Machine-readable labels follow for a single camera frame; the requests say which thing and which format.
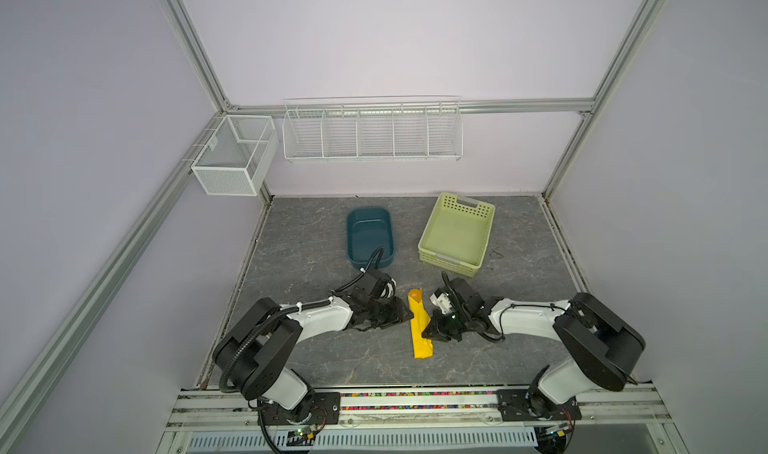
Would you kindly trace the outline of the yellow paper napkin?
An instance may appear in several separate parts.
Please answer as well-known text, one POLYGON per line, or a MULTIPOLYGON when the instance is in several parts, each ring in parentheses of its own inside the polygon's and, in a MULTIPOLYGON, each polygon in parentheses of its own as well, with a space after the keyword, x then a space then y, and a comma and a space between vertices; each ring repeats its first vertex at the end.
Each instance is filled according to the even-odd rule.
POLYGON ((423 298, 421 303, 416 303, 408 297, 410 312, 413 317, 410 320, 411 338, 415 359, 427 359, 434 355, 434 347, 431 340, 423 337, 424 329, 429 325, 430 317, 425 309, 423 298))

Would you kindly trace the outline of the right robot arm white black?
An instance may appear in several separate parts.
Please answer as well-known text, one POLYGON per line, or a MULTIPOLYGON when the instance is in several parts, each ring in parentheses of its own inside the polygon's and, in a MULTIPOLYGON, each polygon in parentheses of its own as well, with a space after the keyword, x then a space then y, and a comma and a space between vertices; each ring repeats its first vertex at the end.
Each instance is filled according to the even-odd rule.
POLYGON ((434 310, 423 338, 460 341, 473 332, 499 343, 511 335, 528 335, 558 341, 566 349, 566 358, 542 368, 522 396, 525 414, 548 420, 581 393, 596 388, 620 392, 636 382, 632 372, 646 342, 592 294, 551 302, 484 299, 466 280, 446 273, 442 278, 443 286, 430 296, 434 310))

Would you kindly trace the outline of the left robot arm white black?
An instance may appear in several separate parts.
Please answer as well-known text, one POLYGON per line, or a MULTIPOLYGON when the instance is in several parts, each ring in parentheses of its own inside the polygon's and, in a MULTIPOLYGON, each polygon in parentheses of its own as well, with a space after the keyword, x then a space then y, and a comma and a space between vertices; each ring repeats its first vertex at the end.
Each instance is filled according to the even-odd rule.
POLYGON ((331 332, 386 329, 413 317, 396 295, 396 281, 380 270, 383 253, 375 249, 356 277, 320 300, 259 299, 214 348, 218 390, 275 405, 291 423, 309 420, 318 407, 315 390, 287 367, 299 343, 331 332))

